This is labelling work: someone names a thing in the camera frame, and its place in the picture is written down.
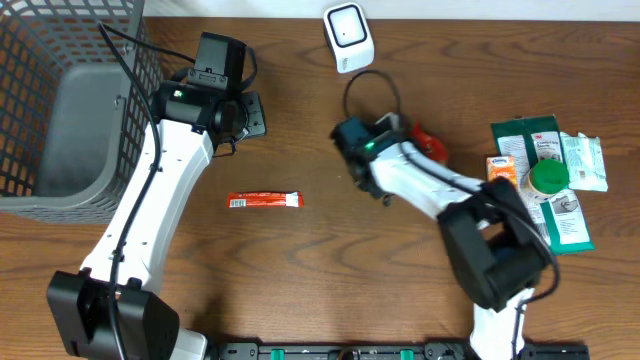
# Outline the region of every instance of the gray plastic basket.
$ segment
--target gray plastic basket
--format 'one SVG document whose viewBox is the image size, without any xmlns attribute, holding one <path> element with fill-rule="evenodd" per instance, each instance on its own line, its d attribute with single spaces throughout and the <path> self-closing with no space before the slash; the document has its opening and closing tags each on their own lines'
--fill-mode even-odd
<svg viewBox="0 0 640 360">
<path fill-rule="evenodd" d="M 0 0 L 0 211 L 107 223 L 137 163 L 148 119 L 97 30 L 148 41 L 144 1 Z M 112 36 L 147 96 L 155 53 Z"/>
</svg>

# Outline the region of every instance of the white backdrop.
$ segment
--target white backdrop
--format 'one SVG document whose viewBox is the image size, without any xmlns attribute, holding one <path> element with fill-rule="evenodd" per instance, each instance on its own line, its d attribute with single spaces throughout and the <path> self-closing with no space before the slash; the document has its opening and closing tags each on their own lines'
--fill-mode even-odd
<svg viewBox="0 0 640 360">
<path fill-rule="evenodd" d="M 147 16 L 321 18 L 335 0 L 146 0 Z M 640 0 L 358 0 L 372 19 L 640 21 Z"/>
</svg>

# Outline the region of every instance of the wood grain surface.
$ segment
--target wood grain surface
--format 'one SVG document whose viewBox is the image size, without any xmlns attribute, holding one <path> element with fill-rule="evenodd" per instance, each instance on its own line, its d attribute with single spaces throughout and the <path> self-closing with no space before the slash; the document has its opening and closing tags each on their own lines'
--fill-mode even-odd
<svg viewBox="0 0 640 360">
<path fill-rule="evenodd" d="M 467 337 L 472 304 L 437 226 L 402 200 L 360 192 L 328 136 L 344 119 L 320 20 L 147 19 L 154 40 L 195 55 L 202 31 L 256 50 L 269 133 L 216 159 L 171 245 L 161 297 L 182 326 L 264 342 L 411 342 Z M 371 21 L 372 67 L 393 75 L 405 112 L 484 176 L 489 124 L 556 114 L 599 136 L 609 192 L 580 192 L 596 251 L 562 256 L 562 283 L 527 312 L 525 335 L 584 341 L 592 359 L 640 356 L 640 24 Z M 162 57 L 167 69 L 185 64 Z M 393 110 L 379 80 L 350 111 Z M 299 190 L 301 209 L 226 209 L 227 193 Z M 76 271 L 105 226 L 0 215 L 0 358 L 66 358 L 46 304 L 55 270 Z M 542 286 L 548 285 L 546 273 Z"/>
</svg>

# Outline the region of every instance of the green package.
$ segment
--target green package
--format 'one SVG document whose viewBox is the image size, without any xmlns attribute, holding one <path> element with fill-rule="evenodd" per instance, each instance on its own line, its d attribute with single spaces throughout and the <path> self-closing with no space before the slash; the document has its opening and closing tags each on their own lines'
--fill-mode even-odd
<svg viewBox="0 0 640 360">
<path fill-rule="evenodd" d="M 515 158 L 518 183 L 542 159 L 564 162 L 558 123 L 553 115 L 491 124 L 491 131 L 500 155 Z M 525 202 L 525 206 L 555 254 L 595 249 L 573 190 L 564 189 L 548 202 Z"/>
</svg>

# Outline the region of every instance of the white packet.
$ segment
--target white packet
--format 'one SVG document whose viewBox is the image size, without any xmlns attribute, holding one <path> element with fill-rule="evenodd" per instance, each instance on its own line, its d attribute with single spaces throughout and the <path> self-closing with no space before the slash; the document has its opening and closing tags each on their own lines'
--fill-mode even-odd
<svg viewBox="0 0 640 360">
<path fill-rule="evenodd" d="M 590 139 L 583 133 L 577 137 L 560 133 L 565 163 L 569 170 L 569 188 L 573 190 L 607 191 L 600 138 Z"/>
</svg>

